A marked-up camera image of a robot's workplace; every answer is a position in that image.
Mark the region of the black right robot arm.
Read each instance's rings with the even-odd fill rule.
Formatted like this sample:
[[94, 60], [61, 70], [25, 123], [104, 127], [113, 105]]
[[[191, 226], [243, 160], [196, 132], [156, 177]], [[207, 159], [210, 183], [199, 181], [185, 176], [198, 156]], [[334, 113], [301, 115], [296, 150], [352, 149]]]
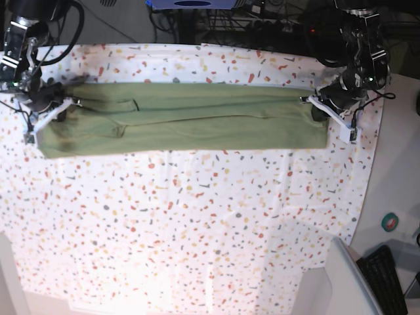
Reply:
[[[73, 38], [59, 56], [48, 60], [59, 40], [51, 37], [48, 23], [66, 20], [70, 8], [79, 16]], [[8, 10], [12, 16], [4, 35], [1, 92], [14, 94], [31, 112], [43, 114], [63, 102], [64, 91], [61, 83], [45, 85], [41, 68], [71, 52], [84, 27], [84, 8], [77, 1], [11, 1]]]

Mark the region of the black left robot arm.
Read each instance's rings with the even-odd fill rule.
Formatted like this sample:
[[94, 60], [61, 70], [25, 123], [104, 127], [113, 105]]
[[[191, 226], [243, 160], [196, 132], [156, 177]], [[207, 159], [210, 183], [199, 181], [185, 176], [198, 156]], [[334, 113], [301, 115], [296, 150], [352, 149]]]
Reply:
[[370, 91], [385, 93], [389, 57], [380, 30], [374, 1], [334, 1], [304, 14], [304, 38], [312, 56], [328, 68], [343, 68], [328, 86], [317, 88], [315, 98], [336, 114], [351, 109]]

